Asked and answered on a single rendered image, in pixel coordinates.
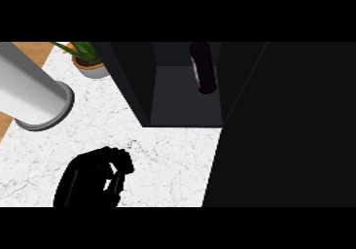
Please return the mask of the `dark grey cabinet door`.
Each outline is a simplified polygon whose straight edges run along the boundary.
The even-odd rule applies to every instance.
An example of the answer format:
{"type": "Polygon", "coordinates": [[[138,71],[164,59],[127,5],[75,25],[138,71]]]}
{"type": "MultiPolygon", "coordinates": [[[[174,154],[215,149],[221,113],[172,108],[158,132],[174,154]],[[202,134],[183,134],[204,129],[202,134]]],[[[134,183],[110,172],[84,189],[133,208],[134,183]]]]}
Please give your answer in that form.
{"type": "Polygon", "coordinates": [[[356,42],[271,42],[221,131],[205,207],[356,207],[356,42]]]}

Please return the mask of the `white cylinder with grey rim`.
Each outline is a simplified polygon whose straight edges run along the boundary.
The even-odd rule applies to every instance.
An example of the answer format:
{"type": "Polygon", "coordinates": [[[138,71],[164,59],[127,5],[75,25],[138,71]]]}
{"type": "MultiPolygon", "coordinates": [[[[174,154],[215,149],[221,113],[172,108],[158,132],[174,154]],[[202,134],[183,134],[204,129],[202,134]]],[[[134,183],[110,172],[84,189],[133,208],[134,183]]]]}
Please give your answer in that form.
{"type": "Polygon", "coordinates": [[[51,128],[75,103],[70,87],[54,81],[11,42],[0,42],[0,112],[28,131],[51,128]]]}

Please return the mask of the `potted green plant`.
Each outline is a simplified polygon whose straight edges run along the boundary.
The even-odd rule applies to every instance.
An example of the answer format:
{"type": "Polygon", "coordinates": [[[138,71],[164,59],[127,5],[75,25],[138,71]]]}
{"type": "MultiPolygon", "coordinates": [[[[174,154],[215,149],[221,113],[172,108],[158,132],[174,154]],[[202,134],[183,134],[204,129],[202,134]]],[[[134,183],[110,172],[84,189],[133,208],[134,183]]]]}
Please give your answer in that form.
{"type": "Polygon", "coordinates": [[[72,64],[79,74],[90,79],[102,79],[109,76],[100,56],[90,42],[69,42],[62,45],[53,42],[53,45],[72,56],[72,64]]]}

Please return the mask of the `dark wine bottle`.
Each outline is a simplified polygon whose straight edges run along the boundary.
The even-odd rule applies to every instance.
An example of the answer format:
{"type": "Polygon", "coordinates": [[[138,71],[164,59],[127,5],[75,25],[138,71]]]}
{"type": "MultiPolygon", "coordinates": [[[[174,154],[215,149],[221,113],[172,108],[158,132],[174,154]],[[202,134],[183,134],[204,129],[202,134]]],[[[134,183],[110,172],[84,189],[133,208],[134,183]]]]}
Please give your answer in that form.
{"type": "Polygon", "coordinates": [[[192,42],[189,55],[198,82],[198,90],[202,94],[211,94],[217,89],[215,74],[209,45],[206,42],[192,42]]]}

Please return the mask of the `dark grey cabinet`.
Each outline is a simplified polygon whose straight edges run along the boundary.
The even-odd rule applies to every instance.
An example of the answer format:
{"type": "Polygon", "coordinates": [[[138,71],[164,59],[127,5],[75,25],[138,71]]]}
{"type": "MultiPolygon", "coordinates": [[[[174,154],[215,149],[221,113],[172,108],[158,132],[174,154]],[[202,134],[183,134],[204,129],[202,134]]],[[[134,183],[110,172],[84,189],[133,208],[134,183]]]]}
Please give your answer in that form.
{"type": "Polygon", "coordinates": [[[199,92],[187,42],[96,42],[128,107],[144,127],[221,127],[251,77],[264,42],[208,44],[217,89],[199,92]]]}

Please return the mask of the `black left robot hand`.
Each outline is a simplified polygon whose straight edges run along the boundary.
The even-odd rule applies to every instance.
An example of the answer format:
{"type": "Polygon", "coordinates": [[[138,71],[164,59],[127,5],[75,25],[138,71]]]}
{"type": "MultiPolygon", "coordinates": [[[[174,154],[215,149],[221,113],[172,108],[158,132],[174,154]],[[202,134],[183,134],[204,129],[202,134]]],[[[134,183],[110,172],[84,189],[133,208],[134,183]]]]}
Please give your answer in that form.
{"type": "Polygon", "coordinates": [[[125,176],[134,171],[124,149],[103,147],[68,164],[56,189],[54,207],[116,207],[125,176]]]}

